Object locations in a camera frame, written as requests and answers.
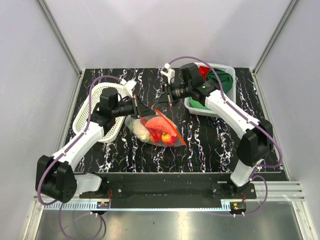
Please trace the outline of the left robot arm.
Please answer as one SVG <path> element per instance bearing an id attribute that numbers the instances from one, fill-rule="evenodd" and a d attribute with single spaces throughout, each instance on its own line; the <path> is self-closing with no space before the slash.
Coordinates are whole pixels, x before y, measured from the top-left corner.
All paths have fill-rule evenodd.
<path id="1" fill-rule="evenodd" d="M 61 203 L 87 192 L 103 198 L 108 193 L 108 186 L 100 176 L 96 173 L 74 173 L 81 158 L 112 129 L 118 117 L 140 119 L 155 115 L 155 111 L 144 105 L 136 95 L 119 99 L 114 87 L 103 89 L 99 102 L 88 112 L 84 130 L 53 155 L 43 155 L 37 161 L 35 190 L 43 205 L 46 202 L 42 200 L 42 195 Z"/>

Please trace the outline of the clear zip top bag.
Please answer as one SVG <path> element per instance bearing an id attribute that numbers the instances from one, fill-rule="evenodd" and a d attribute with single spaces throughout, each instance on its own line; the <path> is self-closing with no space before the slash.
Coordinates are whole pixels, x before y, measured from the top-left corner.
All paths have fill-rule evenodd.
<path id="1" fill-rule="evenodd" d="M 155 115 L 140 118 L 127 116 L 124 121 L 128 129 L 143 143 L 158 147 L 185 146 L 177 125 L 158 109 Z"/>

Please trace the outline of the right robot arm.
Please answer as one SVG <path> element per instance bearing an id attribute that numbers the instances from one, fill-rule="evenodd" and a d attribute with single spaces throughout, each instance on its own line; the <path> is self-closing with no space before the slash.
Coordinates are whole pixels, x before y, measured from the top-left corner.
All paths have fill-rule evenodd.
<path id="1" fill-rule="evenodd" d="M 155 103 L 155 108 L 172 107 L 178 100 L 191 97 L 203 106 L 215 112 L 237 134 L 240 143 L 236 150 L 238 162 L 227 185 L 228 195 L 239 198 L 245 192 L 245 184 L 251 178 L 254 168 L 272 150 L 273 126 L 267 120 L 259 121 L 244 112 L 224 93 L 217 81 L 205 81 L 195 63 L 188 63 L 180 68 L 183 82 L 175 83 L 175 71 L 169 63 L 161 69 L 167 79 L 162 85 L 162 93 Z"/>

